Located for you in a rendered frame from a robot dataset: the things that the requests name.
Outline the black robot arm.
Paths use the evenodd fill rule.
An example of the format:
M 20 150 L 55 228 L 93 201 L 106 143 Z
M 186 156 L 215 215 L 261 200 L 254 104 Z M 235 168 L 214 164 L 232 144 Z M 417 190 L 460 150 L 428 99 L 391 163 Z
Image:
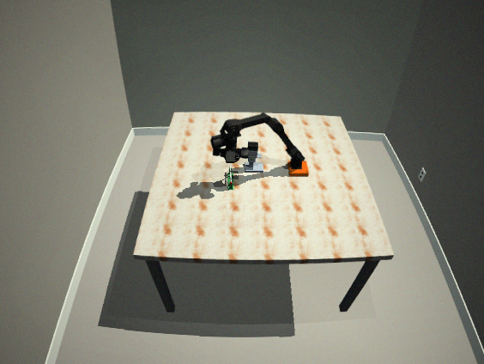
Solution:
M 282 140 L 282 142 L 287 147 L 285 150 L 289 154 L 290 158 L 290 167 L 291 169 L 302 169 L 302 161 L 305 160 L 305 157 L 302 153 L 292 144 L 292 142 L 287 137 L 286 133 L 284 132 L 283 125 L 280 121 L 276 118 L 271 118 L 270 116 L 262 113 L 260 115 L 250 116 L 248 118 L 242 119 L 227 119 L 220 130 L 220 135 L 212 136 L 210 138 L 210 143 L 213 149 L 217 149 L 223 146 L 234 146 L 237 143 L 237 137 L 240 137 L 240 132 L 248 127 L 252 127 L 254 125 L 266 123 L 270 129 L 278 135 L 278 137 Z M 226 134 L 226 132 L 227 134 Z M 226 156 L 226 163 L 234 163 L 239 161 L 239 155 L 236 153 L 236 149 L 225 150 Z

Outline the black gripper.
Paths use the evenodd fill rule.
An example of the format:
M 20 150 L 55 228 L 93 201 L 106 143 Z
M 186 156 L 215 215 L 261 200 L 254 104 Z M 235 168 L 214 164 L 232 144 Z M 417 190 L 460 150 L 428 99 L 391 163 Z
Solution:
M 240 157 L 241 158 L 244 158 L 244 159 L 247 159 L 248 158 L 249 148 L 246 148 L 246 147 L 242 147 L 241 149 L 240 148 L 237 148 L 237 143 L 234 146 L 228 146 L 228 145 L 226 145 L 225 148 L 219 147 L 217 149 L 213 149 L 212 155 L 224 157 L 224 159 L 226 159 L 226 156 L 225 156 L 225 150 L 226 149 L 229 149 L 229 150 L 236 149 L 236 153 L 237 153 L 237 155 L 239 155 L 239 158 Z

